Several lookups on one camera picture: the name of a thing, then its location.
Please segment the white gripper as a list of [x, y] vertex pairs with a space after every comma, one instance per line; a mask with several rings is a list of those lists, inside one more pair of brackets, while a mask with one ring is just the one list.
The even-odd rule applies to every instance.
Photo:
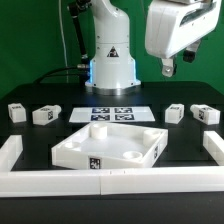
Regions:
[[162, 74], [175, 74], [175, 59], [170, 58], [198, 41], [217, 25], [222, 0], [184, 2], [153, 0], [148, 7], [145, 48], [162, 58]]

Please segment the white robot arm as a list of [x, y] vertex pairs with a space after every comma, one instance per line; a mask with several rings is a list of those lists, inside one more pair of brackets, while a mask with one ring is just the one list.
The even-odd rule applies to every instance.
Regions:
[[[202, 37], [217, 25], [222, 0], [152, 0], [148, 6], [145, 49], [162, 62], [166, 77], [175, 74], [175, 55], [195, 55]], [[102, 95], [123, 95], [141, 85], [130, 54], [128, 15], [110, 0], [90, 0], [95, 26], [95, 56], [85, 86]]]

